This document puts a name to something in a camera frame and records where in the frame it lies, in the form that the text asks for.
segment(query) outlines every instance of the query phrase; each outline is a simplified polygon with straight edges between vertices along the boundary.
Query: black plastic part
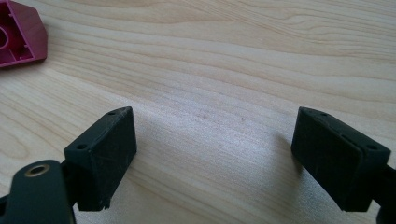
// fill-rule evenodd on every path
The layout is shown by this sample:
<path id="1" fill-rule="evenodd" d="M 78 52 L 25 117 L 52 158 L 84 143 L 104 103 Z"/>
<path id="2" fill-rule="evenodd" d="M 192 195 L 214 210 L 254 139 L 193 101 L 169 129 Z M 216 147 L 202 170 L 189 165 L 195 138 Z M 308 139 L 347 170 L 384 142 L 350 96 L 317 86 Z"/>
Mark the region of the black plastic part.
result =
<path id="1" fill-rule="evenodd" d="M 76 175 L 78 189 L 72 190 L 77 191 L 78 209 L 108 208 L 135 153 L 134 114 L 129 106 L 108 112 L 71 143 L 64 155 L 67 172 Z"/>
<path id="2" fill-rule="evenodd" d="M 6 213 L 7 198 L 7 195 L 0 198 L 0 223 L 3 223 L 4 214 Z"/>
<path id="3" fill-rule="evenodd" d="M 383 214 L 393 214 L 392 223 L 396 223 L 396 171 L 387 166 L 373 182 L 375 183 L 373 199 L 381 205 Z"/>
<path id="4" fill-rule="evenodd" d="M 108 112 L 64 150 L 62 164 L 38 161 L 14 175 L 0 198 L 0 224 L 70 224 L 75 203 L 83 211 L 108 208 L 135 153 L 132 108 Z"/>
<path id="5" fill-rule="evenodd" d="M 299 109 L 291 150 L 348 212 L 367 211 L 378 188 L 375 180 L 387 169 L 390 155 L 389 149 L 342 121 L 305 107 Z"/>
<path id="6" fill-rule="evenodd" d="M 14 175 L 4 223 L 75 223 L 59 162 L 38 161 Z"/>

